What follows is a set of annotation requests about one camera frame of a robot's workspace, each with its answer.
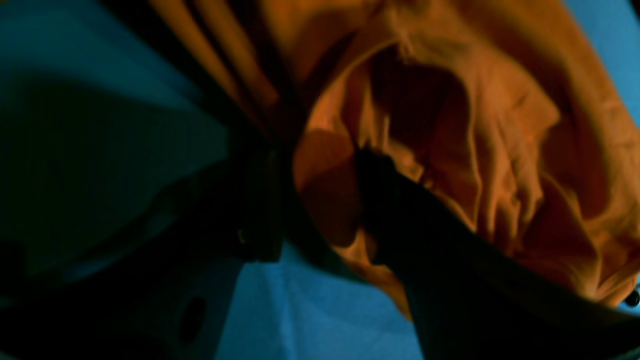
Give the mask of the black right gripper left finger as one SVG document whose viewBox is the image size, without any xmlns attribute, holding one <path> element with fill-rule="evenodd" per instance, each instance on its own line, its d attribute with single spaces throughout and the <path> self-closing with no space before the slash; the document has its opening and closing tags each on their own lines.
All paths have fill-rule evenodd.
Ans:
<svg viewBox="0 0 640 360">
<path fill-rule="evenodd" d="M 282 157 L 256 146 L 182 178 L 102 243 L 1 281 L 15 360 L 212 360 L 249 262 L 282 253 Z"/>
</svg>

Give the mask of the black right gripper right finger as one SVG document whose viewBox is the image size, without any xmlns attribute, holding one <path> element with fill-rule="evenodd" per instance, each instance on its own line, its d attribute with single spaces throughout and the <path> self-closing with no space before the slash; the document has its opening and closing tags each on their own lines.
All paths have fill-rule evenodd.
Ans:
<svg viewBox="0 0 640 360">
<path fill-rule="evenodd" d="M 355 153 L 374 261 L 405 288 L 426 360 L 637 360 L 639 318 L 519 265 L 473 234 L 391 158 Z"/>
</svg>

